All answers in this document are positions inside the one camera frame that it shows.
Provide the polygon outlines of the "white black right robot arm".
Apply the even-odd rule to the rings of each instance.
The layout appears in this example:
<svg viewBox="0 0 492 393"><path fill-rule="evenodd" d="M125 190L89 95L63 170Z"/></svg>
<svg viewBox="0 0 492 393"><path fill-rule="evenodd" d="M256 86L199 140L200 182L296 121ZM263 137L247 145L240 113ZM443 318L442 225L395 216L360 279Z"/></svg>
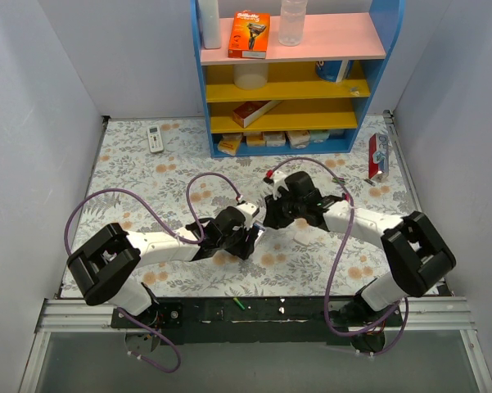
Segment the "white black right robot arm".
<svg viewBox="0 0 492 393"><path fill-rule="evenodd" d="M346 233L384 251L390 271L362 287L333 311L336 323L376 323L384 310L404 297L422 297L456 265L453 252L428 217L385 215L353 208L346 195L324 196L304 171L286 175L270 170L264 181L264 226L281 229L297 219L329 233Z"/></svg>

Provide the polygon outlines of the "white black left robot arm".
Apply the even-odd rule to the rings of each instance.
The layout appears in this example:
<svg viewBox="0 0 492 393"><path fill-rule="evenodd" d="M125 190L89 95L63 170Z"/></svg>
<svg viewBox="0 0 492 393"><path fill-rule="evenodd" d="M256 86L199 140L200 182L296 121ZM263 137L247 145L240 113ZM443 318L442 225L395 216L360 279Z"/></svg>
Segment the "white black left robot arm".
<svg viewBox="0 0 492 393"><path fill-rule="evenodd" d="M151 264L208 259L218 251L245 260L255 248L259 212L250 202L229 206L214 219L201 221L203 233L195 223L172 235L126 232L118 223L108 224L69 256L67 267L87 305L120 307L139 327L147 328L157 320L158 309L151 291L132 278L133 271Z"/></svg>

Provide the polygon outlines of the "white battery cover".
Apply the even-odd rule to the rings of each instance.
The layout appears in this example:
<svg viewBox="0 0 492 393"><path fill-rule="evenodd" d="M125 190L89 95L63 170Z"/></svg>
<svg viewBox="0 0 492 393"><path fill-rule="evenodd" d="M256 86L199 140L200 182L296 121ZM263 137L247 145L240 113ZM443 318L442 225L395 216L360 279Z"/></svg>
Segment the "white battery cover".
<svg viewBox="0 0 492 393"><path fill-rule="evenodd" d="M295 235L293 237L294 242L302 245L302 246L308 246L311 240L311 235L309 231L298 231L295 232Z"/></svg>

